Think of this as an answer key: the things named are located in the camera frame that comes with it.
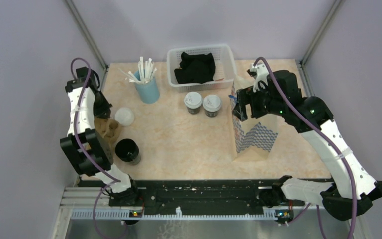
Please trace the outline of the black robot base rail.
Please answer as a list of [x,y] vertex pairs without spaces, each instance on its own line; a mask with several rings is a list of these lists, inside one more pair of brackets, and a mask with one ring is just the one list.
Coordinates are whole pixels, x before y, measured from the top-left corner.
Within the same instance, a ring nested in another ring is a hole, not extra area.
[[138,180],[137,196],[117,199],[104,183],[81,180],[66,188],[60,207],[71,209],[73,219],[223,221],[294,219],[300,211],[314,209],[304,201],[262,205],[261,197],[272,179],[241,180]]

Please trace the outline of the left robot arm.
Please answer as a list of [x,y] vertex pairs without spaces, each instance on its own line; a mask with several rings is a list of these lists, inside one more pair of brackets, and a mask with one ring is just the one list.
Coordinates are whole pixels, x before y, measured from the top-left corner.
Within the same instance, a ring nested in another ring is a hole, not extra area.
[[112,105],[99,90],[98,74],[88,68],[75,70],[65,91],[70,100],[70,125],[60,147],[79,175],[95,177],[109,186],[108,194],[119,202],[133,206],[139,192],[131,177],[114,164],[110,136],[119,128],[110,119]]

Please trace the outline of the dark printed coffee cup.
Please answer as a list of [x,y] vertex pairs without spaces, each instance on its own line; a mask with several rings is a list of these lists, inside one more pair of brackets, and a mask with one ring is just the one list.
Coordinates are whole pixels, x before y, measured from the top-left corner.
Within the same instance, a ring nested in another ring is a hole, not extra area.
[[198,114],[200,112],[200,107],[198,108],[190,108],[190,107],[187,107],[187,111],[190,113],[190,114]]
[[205,114],[208,116],[208,117],[216,117],[218,115],[219,111],[209,111],[209,110],[205,110]]

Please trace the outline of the checkered paper takeout bag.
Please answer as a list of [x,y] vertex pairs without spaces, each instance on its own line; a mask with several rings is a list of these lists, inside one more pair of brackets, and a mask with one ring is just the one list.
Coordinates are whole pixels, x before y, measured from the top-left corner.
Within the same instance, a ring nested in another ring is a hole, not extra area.
[[265,161],[278,137],[277,118],[275,115],[264,115],[257,119],[249,117],[241,122],[233,115],[231,132],[234,136],[234,162]]

